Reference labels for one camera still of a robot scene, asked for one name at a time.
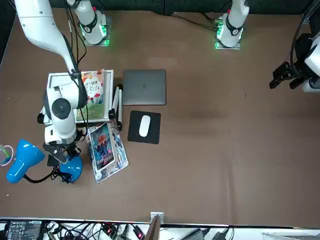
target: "connector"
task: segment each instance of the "connector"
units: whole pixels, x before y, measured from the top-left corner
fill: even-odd
[[[143,240],[145,238],[145,234],[142,232],[141,228],[138,225],[132,225],[133,232],[139,240]]]
[[[117,236],[117,228],[114,225],[108,224],[103,227],[102,231],[113,240]]]
[[[213,236],[212,240],[226,240],[226,237],[225,237],[224,234],[222,234],[221,232],[218,231],[218,232]]]
[[[123,230],[123,232],[122,232],[121,235],[120,235],[121,239],[123,239],[123,240],[126,240],[126,239],[127,239],[128,227],[129,227],[128,224],[125,225],[124,230]]]

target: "lamp cord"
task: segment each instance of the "lamp cord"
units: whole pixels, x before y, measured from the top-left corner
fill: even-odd
[[[23,176],[24,179],[26,179],[28,182],[32,184],[39,184],[47,180],[48,178],[51,178],[51,180],[56,179],[58,176],[62,178],[62,182],[66,182],[69,184],[71,182],[72,175],[67,172],[61,172],[59,165],[53,166],[52,171],[45,177],[39,179],[39,180],[33,180],[30,177],[28,177],[26,174]]]

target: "green book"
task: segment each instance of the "green book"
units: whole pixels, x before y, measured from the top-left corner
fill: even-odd
[[[88,95],[88,119],[102,118],[105,111],[105,70],[82,72],[82,81]],[[81,109],[84,120],[87,120],[87,108]],[[76,120],[82,120],[80,109],[76,111]]]

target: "book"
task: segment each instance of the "book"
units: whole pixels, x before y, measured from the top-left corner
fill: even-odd
[[[81,74],[82,81],[88,95],[87,108],[83,107],[83,117],[87,116],[88,119],[98,119],[104,116],[105,110],[105,97],[104,97],[104,84],[105,84],[105,70],[99,69],[97,71],[87,71]],[[77,109],[76,120],[81,121],[81,111]]]
[[[98,172],[118,160],[115,143],[107,123],[89,133],[93,164]]]
[[[98,170],[94,161],[94,152],[93,152],[93,148],[91,147],[91,142],[87,139],[87,142],[89,145],[89,156],[90,156],[90,159],[92,160],[93,174],[98,184],[129,165],[126,151],[125,151],[123,142],[121,141],[121,138],[120,138],[119,129],[118,129],[116,120],[114,119],[110,120],[105,124],[107,124],[108,129],[110,130],[109,135],[112,136],[111,138],[112,141],[110,142],[111,144],[112,143],[114,144],[115,153],[116,153],[115,155],[117,160],[112,161],[111,163],[107,164],[104,168]],[[100,126],[101,126],[101,123],[96,124],[90,127],[88,129],[88,132],[95,131]]]

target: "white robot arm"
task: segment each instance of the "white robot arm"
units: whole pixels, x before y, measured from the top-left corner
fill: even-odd
[[[220,17],[222,27],[216,36],[224,47],[232,48],[239,42],[248,14],[249,5],[246,0],[232,0],[230,13]]]
[[[106,16],[98,10],[94,11],[90,0],[66,1],[77,15],[86,41],[92,45],[100,43],[107,36],[104,30]]]
[[[15,0],[15,6],[27,39],[62,56],[73,80],[48,88],[43,96],[46,113],[53,123],[45,128],[46,144],[71,144],[77,137],[73,109],[83,108],[88,97],[68,40],[56,26],[49,0]]]
[[[305,58],[305,64],[316,74],[316,77],[307,79],[302,85],[302,90],[308,93],[320,93],[320,35],[315,36],[311,50]]]

